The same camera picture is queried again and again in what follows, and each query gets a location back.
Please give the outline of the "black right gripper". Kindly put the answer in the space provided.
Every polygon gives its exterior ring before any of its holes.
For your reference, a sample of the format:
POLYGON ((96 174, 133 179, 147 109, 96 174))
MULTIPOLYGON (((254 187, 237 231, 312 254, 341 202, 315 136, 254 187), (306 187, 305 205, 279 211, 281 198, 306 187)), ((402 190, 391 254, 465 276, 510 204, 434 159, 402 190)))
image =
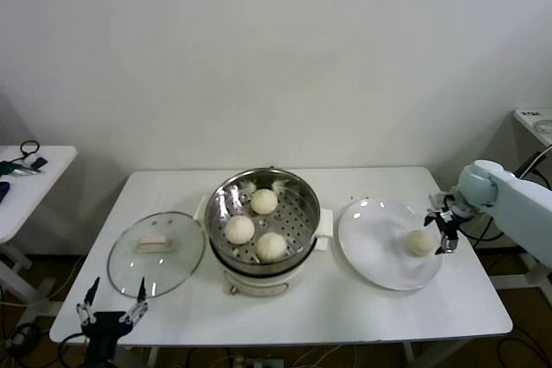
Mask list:
POLYGON ((429 211, 423 219, 424 226, 429 226, 435 222, 441 239, 435 255, 454 253, 458 245, 458 232, 460 223, 450 209, 440 209, 429 211))

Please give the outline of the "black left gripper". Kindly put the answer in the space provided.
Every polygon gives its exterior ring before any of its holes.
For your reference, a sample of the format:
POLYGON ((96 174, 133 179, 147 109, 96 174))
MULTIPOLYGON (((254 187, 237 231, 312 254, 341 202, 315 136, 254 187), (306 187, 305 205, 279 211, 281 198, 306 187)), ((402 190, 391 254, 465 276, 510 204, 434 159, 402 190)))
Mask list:
POLYGON ((126 313, 102 311, 94 314, 92 304, 99 282, 100 277, 97 277, 84 301, 76 306, 82 333, 89 340, 82 367, 115 367, 118 341, 132 331, 134 323, 138 323, 148 310, 145 278, 142 278, 136 302, 126 313))

